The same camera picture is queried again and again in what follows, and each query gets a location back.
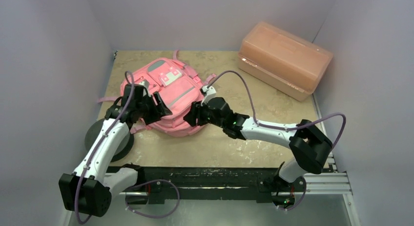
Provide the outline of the pink backpack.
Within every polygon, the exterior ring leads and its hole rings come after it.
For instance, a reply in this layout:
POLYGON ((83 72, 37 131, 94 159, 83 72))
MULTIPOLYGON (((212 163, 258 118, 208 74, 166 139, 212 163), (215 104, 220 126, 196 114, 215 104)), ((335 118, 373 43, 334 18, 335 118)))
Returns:
POLYGON ((106 111, 102 130, 104 132, 112 123, 124 123, 131 134, 139 130, 151 130, 166 133, 173 137, 185 137, 202 129, 190 126, 184 116, 190 111, 191 104, 203 99, 201 88, 208 85, 188 64, 172 59, 158 58, 133 73, 125 73, 119 96, 101 98, 101 102, 112 101, 106 111), (172 115, 161 117, 160 121, 145 124, 143 119, 134 123, 134 96, 142 94, 138 83, 147 80, 149 93, 159 92, 162 100, 172 111, 172 115))

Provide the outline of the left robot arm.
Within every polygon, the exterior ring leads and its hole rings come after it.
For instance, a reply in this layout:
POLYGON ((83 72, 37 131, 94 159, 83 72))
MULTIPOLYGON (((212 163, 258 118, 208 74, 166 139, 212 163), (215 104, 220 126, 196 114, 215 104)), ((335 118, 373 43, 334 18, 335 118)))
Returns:
POLYGON ((102 217, 112 199, 123 190, 142 190, 145 177, 135 168, 122 167, 110 177, 106 177, 106 171, 117 149, 131 138, 133 124, 139 119, 151 124, 171 114, 158 92, 150 93, 143 85, 127 84, 124 95, 116 98, 106 111, 98 135, 82 162, 71 174, 64 173, 59 179, 65 209, 102 217))

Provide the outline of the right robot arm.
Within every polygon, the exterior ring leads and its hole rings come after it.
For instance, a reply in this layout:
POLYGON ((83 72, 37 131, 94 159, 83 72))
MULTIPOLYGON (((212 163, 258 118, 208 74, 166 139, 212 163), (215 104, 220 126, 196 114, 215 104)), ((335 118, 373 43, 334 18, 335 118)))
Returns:
POLYGON ((276 123, 256 122, 249 115, 233 112, 222 97, 192 103, 184 120, 192 127, 213 124, 232 139, 265 141, 288 148, 293 158, 282 164, 274 177, 279 190, 288 189, 306 173, 322 173, 332 149, 330 139, 309 120, 277 129, 276 123))

